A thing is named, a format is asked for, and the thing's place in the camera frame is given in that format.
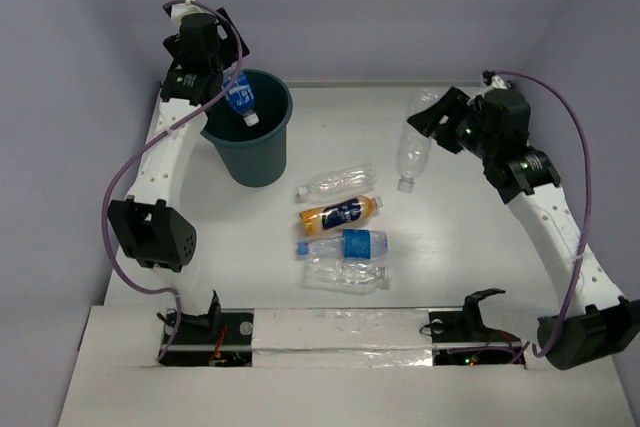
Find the blue label water bottle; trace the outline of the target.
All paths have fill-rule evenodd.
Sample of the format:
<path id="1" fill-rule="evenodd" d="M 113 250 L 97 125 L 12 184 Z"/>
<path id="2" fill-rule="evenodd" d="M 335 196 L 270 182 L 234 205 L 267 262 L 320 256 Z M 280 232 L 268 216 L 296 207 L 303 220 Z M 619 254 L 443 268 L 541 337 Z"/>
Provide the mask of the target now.
<path id="1" fill-rule="evenodd" d="M 384 231 L 344 229 L 326 238 L 298 242 L 295 252 L 300 258 L 372 260 L 385 257 L 388 250 Z"/>

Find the crushed bottle blue label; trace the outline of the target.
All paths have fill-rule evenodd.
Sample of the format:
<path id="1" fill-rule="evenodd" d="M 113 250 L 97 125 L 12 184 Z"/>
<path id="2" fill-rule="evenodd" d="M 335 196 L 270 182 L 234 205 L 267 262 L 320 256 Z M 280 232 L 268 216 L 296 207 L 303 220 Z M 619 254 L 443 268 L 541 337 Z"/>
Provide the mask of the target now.
<path id="1" fill-rule="evenodd" d="M 255 112 L 255 96 L 247 76 L 240 72 L 234 82 L 231 78 L 231 71 L 224 73 L 222 88 L 229 87 L 225 94 L 227 103 L 232 111 L 243 119 L 247 127 L 256 126 L 259 117 Z"/>

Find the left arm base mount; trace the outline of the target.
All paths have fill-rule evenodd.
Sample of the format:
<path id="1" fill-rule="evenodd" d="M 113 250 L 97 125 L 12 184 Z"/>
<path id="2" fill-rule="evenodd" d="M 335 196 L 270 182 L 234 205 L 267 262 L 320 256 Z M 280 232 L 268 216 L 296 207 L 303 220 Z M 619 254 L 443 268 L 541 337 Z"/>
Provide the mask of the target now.
<path id="1" fill-rule="evenodd" d="M 223 309 L 214 293 L 209 312 L 200 316 L 183 315 L 174 340 L 167 345 L 176 320 L 170 310 L 166 316 L 160 350 L 166 352 L 160 364 L 167 367 L 250 367 L 253 363 L 253 309 Z"/>

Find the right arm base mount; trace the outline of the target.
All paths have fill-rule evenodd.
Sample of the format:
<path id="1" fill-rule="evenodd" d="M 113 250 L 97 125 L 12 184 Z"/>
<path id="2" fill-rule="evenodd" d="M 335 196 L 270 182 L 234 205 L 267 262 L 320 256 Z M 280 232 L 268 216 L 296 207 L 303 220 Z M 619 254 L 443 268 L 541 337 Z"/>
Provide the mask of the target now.
<path id="1" fill-rule="evenodd" d="M 428 320 L 419 333 L 435 345 L 435 366 L 527 366 L 521 340 L 503 330 L 486 327 L 482 320 L 479 303 L 500 294 L 505 294 L 505 291 L 498 288 L 476 291 L 465 297 L 463 306 L 458 310 L 428 314 Z"/>

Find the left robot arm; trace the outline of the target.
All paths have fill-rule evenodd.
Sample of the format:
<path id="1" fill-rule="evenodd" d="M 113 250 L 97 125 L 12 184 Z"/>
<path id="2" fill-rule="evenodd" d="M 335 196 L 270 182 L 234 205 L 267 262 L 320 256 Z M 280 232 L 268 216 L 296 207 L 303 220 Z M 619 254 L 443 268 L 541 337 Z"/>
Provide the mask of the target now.
<path id="1" fill-rule="evenodd" d="M 178 31 L 163 42 L 172 62 L 158 94 L 158 117 L 150 140 L 131 160 L 140 166 L 135 182 L 122 200 L 105 194 L 101 223 L 103 235 L 114 235 L 122 253 L 161 284 L 143 287 L 119 265 L 113 267 L 116 275 L 139 293 L 173 295 L 176 308 L 162 316 L 164 324 L 209 342 L 221 330 L 220 304 L 216 292 L 197 279 L 191 264 L 197 234 L 179 202 L 201 118 L 227 93 L 225 70 L 239 76 L 249 50 L 222 8 L 174 0 L 164 9 Z"/>

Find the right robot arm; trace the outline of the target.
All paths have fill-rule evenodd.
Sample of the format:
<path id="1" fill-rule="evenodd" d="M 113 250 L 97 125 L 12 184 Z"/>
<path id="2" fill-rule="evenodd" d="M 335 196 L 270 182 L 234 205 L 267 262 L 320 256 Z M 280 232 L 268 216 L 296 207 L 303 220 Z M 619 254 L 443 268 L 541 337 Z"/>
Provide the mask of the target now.
<path id="1" fill-rule="evenodd" d="M 483 339 L 502 330 L 532 344 L 558 370 L 622 352 L 639 333 L 639 303 L 627 299 L 586 243 L 551 159 L 529 143 L 531 107 L 509 88 L 469 96 L 420 91 L 410 105 L 412 131 L 448 152 L 480 159 L 483 174 L 528 234 L 560 307 L 511 299 L 503 289 L 468 295 L 462 331 Z"/>

